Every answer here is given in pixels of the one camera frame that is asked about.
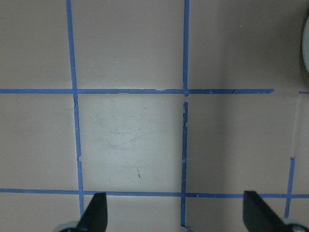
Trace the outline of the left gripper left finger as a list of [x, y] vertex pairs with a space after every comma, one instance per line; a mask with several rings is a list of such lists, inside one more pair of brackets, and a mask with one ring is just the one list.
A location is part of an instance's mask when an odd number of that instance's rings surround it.
[[105, 232], [108, 225], [106, 193], [95, 193], [74, 227], [56, 227], [55, 232]]

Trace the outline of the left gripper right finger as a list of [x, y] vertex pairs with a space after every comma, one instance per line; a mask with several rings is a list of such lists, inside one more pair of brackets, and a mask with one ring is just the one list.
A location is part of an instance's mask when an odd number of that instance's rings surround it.
[[309, 228], [280, 218], [256, 191], [243, 193], [243, 223], [249, 232], [307, 232]]

